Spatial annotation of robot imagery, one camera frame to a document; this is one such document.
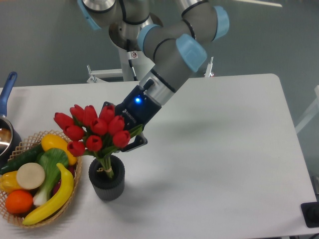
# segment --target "blue led light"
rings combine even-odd
[[[140,104],[140,103],[142,102],[142,100],[141,100],[141,98],[136,97],[136,98],[135,98],[135,102],[136,102],[137,104]]]

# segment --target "banana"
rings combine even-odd
[[[45,204],[30,212],[22,221],[23,225],[33,225],[46,219],[59,210],[70,198],[74,188],[73,175],[62,163],[57,163],[56,166],[61,172],[61,186],[59,190]]]

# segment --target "cucumber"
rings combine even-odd
[[[25,152],[17,155],[15,158],[8,160],[8,162],[0,170],[0,175],[5,173],[17,171],[22,165],[26,163],[34,163],[38,154],[44,152],[41,143]]]

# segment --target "tulip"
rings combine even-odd
[[[67,126],[74,125],[74,120],[64,113],[55,113],[54,121],[60,126],[61,129],[65,129]]]
[[[70,138],[72,141],[79,141],[83,138],[84,130],[76,125],[67,126],[63,133]]]
[[[78,121],[83,121],[84,109],[82,109],[80,106],[74,105],[74,107],[70,108],[70,112]]]
[[[130,139],[130,133],[127,130],[120,131],[113,136],[113,144],[118,148],[124,148],[128,145]]]
[[[94,152],[99,151],[102,148],[101,138],[96,135],[91,135],[86,140],[86,147],[90,151],[94,151]]]
[[[114,105],[104,106],[100,112],[99,118],[105,120],[106,123],[109,123],[115,117],[114,110]]]
[[[122,116],[115,116],[114,119],[109,123],[109,133],[110,135],[115,135],[124,129],[125,123]]]
[[[84,154],[85,145],[81,141],[72,141],[68,143],[67,149],[74,157],[79,157]]]
[[[84,108],[84,114],[83,114],[83,124],[85,126],[89,126],[91,121],[96,119],[98,115],[96,114],[96,111],[93,106],[86,106]]]
[[[105,135],[108,132],[108,124],[103,120],[96,118],[91,121],[90,129],[98,135]]]

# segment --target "blue pan handle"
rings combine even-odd
[[[8,103],[9,95],[15,84],[15,80],[18,77],[16,72],[11,72],[8,76],[8,79],[5,82],[3,90],[0,95],[0,116],[6,116],[6,106]]]

